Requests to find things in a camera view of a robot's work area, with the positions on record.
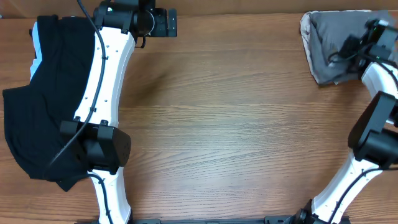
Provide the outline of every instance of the gray cloth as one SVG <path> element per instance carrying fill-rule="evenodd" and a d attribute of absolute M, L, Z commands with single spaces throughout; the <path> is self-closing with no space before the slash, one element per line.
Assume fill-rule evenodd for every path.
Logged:
<path fill-rule="evenodd" d="M 315 12 L 310 14 L 311 29 L 309 50 L 313 71 L 317 74 L 318 84 L 339 83 L 347 80 L 357 80 L 357 73 L 347 73 L 349 62 L 328 63 L 328 57 L 338 52 L 348 36 L 361 38 L 366 32 L 365 23 L 372 19 L 383 19 L 393 26 L 395 20 L 387 11 L 343 11 Z M 391 60 L 396 60 L 393 53 Z"/>

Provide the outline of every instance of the black garment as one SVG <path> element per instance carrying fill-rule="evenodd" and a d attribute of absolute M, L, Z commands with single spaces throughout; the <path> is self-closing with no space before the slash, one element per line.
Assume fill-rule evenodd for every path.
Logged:
<path fill-rule="evenodd" d="M 94 30 L 85 18 L 37 18 L 43 61 L 27 86 L 3 91 L 6 141 L 17 163 L 32 179 L 65 145 L 62 120 L 71 121 L 79 107 L 93 61 Z M 69 151 L 48 172 L 48 179 L 86 173 Z M 69 190 L 75 182 L 57 182 Z"/>

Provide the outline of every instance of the wooden surface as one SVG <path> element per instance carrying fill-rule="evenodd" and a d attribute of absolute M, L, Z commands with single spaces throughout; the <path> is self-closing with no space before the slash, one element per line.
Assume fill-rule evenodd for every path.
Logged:
<path fill-rule="evenodd" d="M 119 117 L 133 141 L 124 175 L 135 218 L 293 215 L 326 187 L 370 96 L 359 81 L 317 86 L 301 16 L 179 17 L 176 39 L 149 39 L 136 49 Z M 0 89 L 28 84 L 33 23 L 0 20 Z M 361 192 L 347 210 L 353 223 L 396 223 L 396 175 L 381 174 Z M 67 193 L 30 180 L 0 122 L 0 223 L 98 215 L 90 180 Z"/>
<path fill-rule="evenodd" d="M 102 0 L 82 0 L 92 13 Z M 347 9 L 398 9 L 396 0 L 157 0 L 157 7 L 176 8 L 178 15 L 261 14 Z M 41 15 L 82 16 L 76 0 L 0 0 L 0 14 L 8 18 Z"/>

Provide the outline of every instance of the wooden floor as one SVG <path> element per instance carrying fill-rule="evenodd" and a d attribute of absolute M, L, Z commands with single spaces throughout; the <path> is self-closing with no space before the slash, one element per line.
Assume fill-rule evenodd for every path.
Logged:
<path fill-rule="evenodd" d="M 301 14 L 179 17 L 176 39 L 137 49 L 123 84 L 120 128 L 135 218 L 293 215 L 348 155 L 370 95 L 359 81 L 319 88 L 299 34 Z M 32 19 L 0 19 L 0 89 L 29 82 Z M 0 118 L 3 119 L 2 97 Z M 353 223 L 396 223 L 397 173 L 349 206 Z M 30 180 L 0 124 L 0 223 L 73 223 L 99 215 L 84 180 L 69 192 Z"/>

